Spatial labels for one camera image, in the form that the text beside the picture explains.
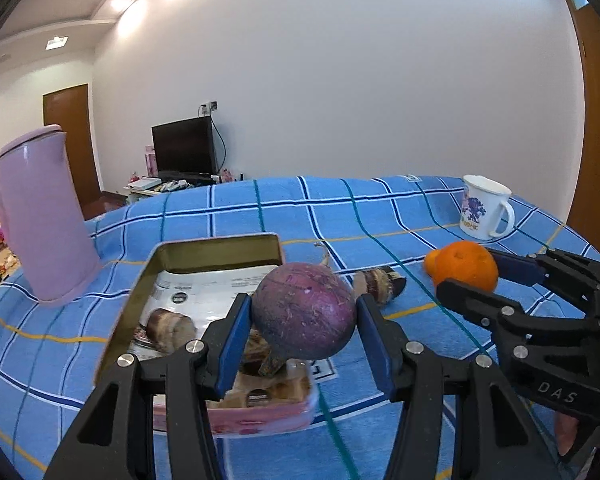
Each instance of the pink pitcher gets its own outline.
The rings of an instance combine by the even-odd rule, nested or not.
[[[89,238],[57,124],[0,150],[0,225],[40,304],[81,294],[102,268]]]

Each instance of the ceiling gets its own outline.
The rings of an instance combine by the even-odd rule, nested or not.
[[[124,13],[124,9],[114,8],[112,1],[21,0],[0,29],[0,73],[94,48]],[[46,42],[55,36],[67,36],[66,46],[46,50]]]

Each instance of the brown door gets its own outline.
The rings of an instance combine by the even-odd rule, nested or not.
[[[582,160],[567,225],[600,251],[600,17],[589,4],[567,3],[580,41],[585,91]]]
[[[100,198],[89,126],[88,85],[73,86],[42,97],[45,124],[60,124],[66,131],[66,155],[80,205]]]

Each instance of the orange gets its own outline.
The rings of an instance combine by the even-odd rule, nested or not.
[[[436,270],[436,258],[440,254],[441,249],[433,249],[427,256],[424,257],[424,270],[429,276],[433,276],[433,271]]]
[[[498,266],[491,253],[480,244],[458,240],[440,249],[431,277],[435,286],[453,278],[493,292],[498,284]]]

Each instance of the plaid tablecloth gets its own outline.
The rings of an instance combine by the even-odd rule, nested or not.
[[[322,257],[314,246],[320,240],[345,280],[357,269],[382,265],[408,276],[407,289],[384,314],[409,338],[456,358],[476,355],[473,339],[494,353],[486,330],[432,301],[422,268],[430,250],[465,237],[458,227],[462,191],[461,180],[444,177],[266,178],[165,194],[89,221],[105,265],[80,298],[61,308],[40,307],[20,271],[0,285],[0,445],[26,480],[43,477],[92,389],[96,364],[142,264],[164,240],[275,232],[288,261],[313,263]],[[600,260],[551,215],[521,198],[511,202],[515,231],[488,246],[517,254],[552,246]],[[500,280],[497,293],[536,316],[582,315],[542,286]],[[358,334],[339,354],[315,363],[314,375],[322,400],[309,429],[217,439],[227,479],[382,478],[400,406],[376,389]],[[551,412],[533,410],[553,449]],[[455,423],[449,397],[436,480],[450,475]],[[166,436],[154,438],[158,477],[167,479]]]

